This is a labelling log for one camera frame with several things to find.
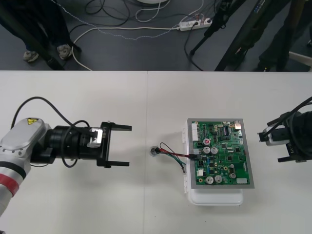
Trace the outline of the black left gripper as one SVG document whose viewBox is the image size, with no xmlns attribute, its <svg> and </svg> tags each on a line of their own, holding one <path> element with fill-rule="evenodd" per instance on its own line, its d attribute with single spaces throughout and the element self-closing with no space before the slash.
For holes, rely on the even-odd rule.
<svg viewBox="0 0 312 234">
<path fill-rule="evenodd" d="M 97 166 L 104 168 L 112 166 L 129 167 L 130 162 L 109 161 L 111 131 L 132 131 L 132 126 L 102 122 L 98 128 L 88 128 L 87 133 L 81 134 L 79 140 L 79 159 L 96 161 Z"/>
</svg>

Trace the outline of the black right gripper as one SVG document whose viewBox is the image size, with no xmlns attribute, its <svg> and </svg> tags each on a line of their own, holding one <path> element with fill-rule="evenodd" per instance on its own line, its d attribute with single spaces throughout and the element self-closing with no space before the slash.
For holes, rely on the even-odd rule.
<svg viewBox="0 0 312 234">
<path fill-rule="evenodd" d="M 302 148 L 302 146 L 298 146 L 298 145 L 300 145 L 300 141 L 299 141 L 298 137 L 295 135 L 294 119 L 296 117 L 299 117 L 300 114 L 301 114 L 301 112 L 296 112 L 295 114 L 291 115 L 289 119 L 287 119 L 285 121 L 286 129 L 287 129 L 287 133 L 288 133 L 288 138 L 289 138 L 289 142 L 286 144 L 286 148 L 287 148 L 289 156 L 278 158 L 277 160 L 280 163 L 281 162 L 289 162 L 289 161 L 294 161 L 296 163 L 303 163 L 303 162 L 307 161 L 304 152 L 302 152 L 300 149 L 300 148 Z M 257 134 L 259 136 L 260 142 L 268 141 L 267 132 L 260 132 Z"/>
</svg>

